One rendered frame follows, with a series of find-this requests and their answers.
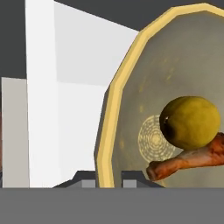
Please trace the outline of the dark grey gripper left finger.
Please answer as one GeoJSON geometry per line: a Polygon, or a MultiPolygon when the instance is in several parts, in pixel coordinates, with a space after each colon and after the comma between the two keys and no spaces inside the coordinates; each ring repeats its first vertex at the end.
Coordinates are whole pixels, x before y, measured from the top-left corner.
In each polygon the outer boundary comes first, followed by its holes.
{"type": "Polygon", "coordinates": [[[77,171],[72,179],[56,185],[56,188],[95,188],[95,171],[77,171]]]}

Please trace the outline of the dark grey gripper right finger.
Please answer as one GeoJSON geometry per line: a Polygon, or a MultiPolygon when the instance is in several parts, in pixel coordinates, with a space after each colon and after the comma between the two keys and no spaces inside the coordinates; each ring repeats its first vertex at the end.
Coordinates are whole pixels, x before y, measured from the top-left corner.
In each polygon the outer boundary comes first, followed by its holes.
{"type": "Polygon", "coordinates": [[[122,188],[161,188],[148,180],[142,171],[122,171],[122,188]]]}

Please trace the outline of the yellow-rimmed grey bowl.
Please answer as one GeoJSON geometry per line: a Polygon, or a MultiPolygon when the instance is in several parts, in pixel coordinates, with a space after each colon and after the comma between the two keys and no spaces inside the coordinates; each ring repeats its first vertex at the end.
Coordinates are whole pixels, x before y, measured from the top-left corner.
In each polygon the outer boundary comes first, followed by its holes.
{"type": "Polygon", "coordinates": [[[207,3],[173,7],[136,36],[104,98],[94,152],[100,187],[179,154],[158,118],[185,95],[212,102],[224,132],[224,10],[207,3]]]}

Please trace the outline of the brown chicken drumstick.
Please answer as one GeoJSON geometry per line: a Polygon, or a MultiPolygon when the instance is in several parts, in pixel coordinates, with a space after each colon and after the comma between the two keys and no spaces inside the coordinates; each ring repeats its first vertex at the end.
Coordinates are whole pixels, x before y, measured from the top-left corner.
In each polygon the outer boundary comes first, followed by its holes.
{"type": "Polygon", "coordinates": [[[224,133],[219,132],[211,143],[197,150],[182,151],[165,161],[152,161],[146,169],[151,181],[158,181],[173,173],[191,168],[224,165],[224,133]]]}

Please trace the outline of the yellow lemon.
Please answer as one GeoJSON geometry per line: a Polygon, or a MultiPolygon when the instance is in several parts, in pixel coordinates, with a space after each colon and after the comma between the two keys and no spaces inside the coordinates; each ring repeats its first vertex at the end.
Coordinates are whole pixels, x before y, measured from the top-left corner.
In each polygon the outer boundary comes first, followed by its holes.
{"type": "Polygon", "coordinates": [[[191,151],[214,139],[221,126],[221,115],[216,106],[203,97],[181,96],[164,107],[159,124],[170,144],[191,151]]]}

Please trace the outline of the white fridge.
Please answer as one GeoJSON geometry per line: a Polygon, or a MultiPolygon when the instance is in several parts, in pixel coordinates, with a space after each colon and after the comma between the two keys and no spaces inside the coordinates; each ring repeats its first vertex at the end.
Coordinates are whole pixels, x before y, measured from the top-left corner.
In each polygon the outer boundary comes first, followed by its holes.
{"type": "Polygon", "coordinates": [[[137,31],[57,3],[25,0],[30,185],[95,168],[102,102],[137,31]]]}

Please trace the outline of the pale grey cupboard panel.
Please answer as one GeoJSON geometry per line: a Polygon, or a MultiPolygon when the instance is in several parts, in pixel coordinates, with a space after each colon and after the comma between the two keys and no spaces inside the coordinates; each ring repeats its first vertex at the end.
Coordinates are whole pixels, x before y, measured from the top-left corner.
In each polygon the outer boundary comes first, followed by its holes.
{"type": "Polygon", "coordinates": [[[2,78],[3,188],[30,186],[27,106],[27,81],[2,78]]]}

